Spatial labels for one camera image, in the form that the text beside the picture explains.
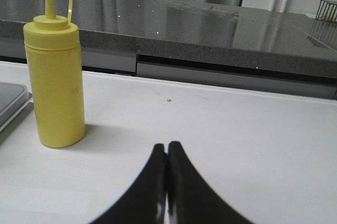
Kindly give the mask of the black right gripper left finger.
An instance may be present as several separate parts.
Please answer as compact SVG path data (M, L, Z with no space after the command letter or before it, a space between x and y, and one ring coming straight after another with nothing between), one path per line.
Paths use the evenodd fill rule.
M166 153L156 144L126 192L92 223L163 223L166 204Z

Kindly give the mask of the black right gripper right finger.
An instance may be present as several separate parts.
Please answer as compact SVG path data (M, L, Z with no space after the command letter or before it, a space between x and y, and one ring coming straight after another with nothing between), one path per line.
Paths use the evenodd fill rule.
M207 184L178 141L169 143L166 171L170 223L251 223Z

